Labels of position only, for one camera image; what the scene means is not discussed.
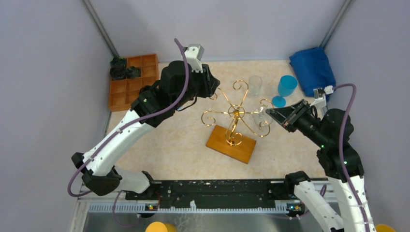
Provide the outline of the clear wine glass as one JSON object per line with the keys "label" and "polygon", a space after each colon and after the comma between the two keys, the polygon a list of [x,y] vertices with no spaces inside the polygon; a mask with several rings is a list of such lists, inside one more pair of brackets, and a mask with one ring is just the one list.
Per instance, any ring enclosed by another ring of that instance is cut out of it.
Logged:
{"label": "clear wine glass", "polygon": [[268,131],[268,129],[272,129],[272,118],[266,113],[266,107],[261,106],[254,110],[252,120],[258,130]]}
{"label": "clear wine glass", "polygon": [[263,84],[263,80],[261,77],[259,76],[251,76],[249,78],[249,95],[251,96],[257,96],[260,94],[261,89],[262,89],[262,84]]}

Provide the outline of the blue wine glass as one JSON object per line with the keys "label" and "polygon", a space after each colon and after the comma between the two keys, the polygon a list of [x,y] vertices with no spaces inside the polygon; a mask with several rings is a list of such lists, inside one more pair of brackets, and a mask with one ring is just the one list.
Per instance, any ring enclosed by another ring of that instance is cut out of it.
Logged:
{"label": "blue wine glass", "polygon": [[284,75],[278,83],[278,95],[272,98],[272,103],[275,107],[281,108],[286,105],[285,97],[293,94],[298,86],[297,79],[291,75]]}

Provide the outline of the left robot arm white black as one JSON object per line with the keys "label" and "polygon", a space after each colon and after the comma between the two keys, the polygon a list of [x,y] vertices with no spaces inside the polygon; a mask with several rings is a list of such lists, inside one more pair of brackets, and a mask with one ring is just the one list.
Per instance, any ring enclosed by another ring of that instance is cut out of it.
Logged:
{"label": "left robot arm white black", "polygon": [[115,190],[145,192],[153,183],[144,171],[131,172],[115,167],[115,163],[140,138],[172,117],[188,101],[210,98],[220,81],[207,64],[196,72],[183,61],[172,61],[163,68],[160,80],[145,86],[122,120],[104,139],[86,153],[75,153],[72,161],[81,173],[83,183],[98,196]]}

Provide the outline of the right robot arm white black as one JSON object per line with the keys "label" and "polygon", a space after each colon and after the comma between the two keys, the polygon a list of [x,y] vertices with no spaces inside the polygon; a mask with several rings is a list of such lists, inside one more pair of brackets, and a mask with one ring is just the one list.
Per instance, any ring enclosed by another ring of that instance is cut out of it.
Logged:
{"label": "right robot arm white black", "polygon": [[314,115],[314,107],[306,100],[283,108],[267,109],[266,113],[288,132],[299,131],[320,149],[319,164],[336,195],[337,213],[324,197],[313,190],[313,182],[303,171],[287,174],[287,192],[308,208],[324,232],[374,232],[374,225],[364,188],[364,169],[359,154],[349,144],[354,127],[346,112],[328,110],[322,119]]}

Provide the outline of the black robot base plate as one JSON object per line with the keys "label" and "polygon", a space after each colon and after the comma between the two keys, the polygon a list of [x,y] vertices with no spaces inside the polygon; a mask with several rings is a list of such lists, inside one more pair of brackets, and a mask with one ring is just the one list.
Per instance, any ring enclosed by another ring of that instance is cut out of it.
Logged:
{"label": "black robot base plate", "polygon": [[127,191],[125,199],[153,201],[160,209],[305,210],[282,179],[162,180],[143,193]]}

